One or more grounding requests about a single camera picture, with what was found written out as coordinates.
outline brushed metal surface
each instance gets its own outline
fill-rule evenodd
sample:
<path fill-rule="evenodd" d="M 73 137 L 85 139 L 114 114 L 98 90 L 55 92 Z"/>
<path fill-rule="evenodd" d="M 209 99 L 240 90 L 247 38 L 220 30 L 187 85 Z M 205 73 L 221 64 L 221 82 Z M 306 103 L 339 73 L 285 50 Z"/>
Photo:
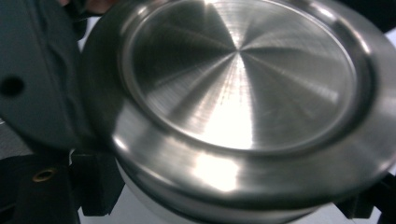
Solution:
<path fill-rule="evenodd" d="M 185 217 L 286 222 L 396 161 L 396 52 L 333 1 L 124 1 L 83 62 L 94 129 Z"/>
<path fill-rule="evenodd" d="M 280 150 L 329 137 L 356 97 L 354 69 L 332 34 L 272 2 L 164 8 L 130 50 L 124 74 L 139 102 L 219 147 Z"/>

